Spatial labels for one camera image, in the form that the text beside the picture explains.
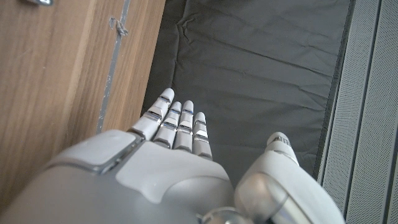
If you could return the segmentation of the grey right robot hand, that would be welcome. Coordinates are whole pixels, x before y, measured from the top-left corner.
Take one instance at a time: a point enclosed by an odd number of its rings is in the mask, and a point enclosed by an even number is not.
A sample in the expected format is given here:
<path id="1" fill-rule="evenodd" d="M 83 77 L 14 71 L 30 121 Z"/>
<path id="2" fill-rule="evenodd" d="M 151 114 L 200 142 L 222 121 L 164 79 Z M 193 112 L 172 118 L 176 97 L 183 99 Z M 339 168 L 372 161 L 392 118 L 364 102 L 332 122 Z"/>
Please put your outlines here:
<path id="1" fill-rule="evenodd" d="M 51 159 L 2 223 L 343 223 L 333 199 L 273 133 L 233 186 L 213 160 L 206 117 L 164 90 L 127 131 Z"/>

